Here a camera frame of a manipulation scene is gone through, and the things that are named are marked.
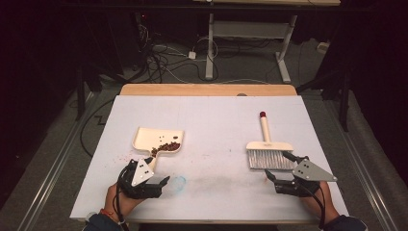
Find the blue sleeve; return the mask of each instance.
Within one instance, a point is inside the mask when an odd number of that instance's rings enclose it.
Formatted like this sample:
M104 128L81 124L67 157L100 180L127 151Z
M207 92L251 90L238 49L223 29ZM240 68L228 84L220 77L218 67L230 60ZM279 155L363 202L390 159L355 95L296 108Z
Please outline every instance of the blue sleeve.
M367 226L357 218L344 215L333 219L323 227L324 231L367 231Z
M83 231L121 231L120 225L105 215L89 214L87 217L87 226Z

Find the person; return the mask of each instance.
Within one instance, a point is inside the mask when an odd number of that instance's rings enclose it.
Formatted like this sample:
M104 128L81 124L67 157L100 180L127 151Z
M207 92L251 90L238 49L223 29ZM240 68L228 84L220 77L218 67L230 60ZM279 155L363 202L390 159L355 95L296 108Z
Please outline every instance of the person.
M121 226L119 218L115 212L114 200L116 197L116 187L114 184L108 188L105 206L99 214L90 213L86 219L87 225L83 231L120 231ZM321 190L317 190L315 196L325 205L325 219L322 229L324 231L366 231L367 226L357 218L340 215L334 207L331 193L327 182L320 182ZM319 204L312 196L299 197L310 212L320 218L321 209ZM119 206L121 214L126 218L136 206L141 204L144 199L132 199L124 193L119 194Z

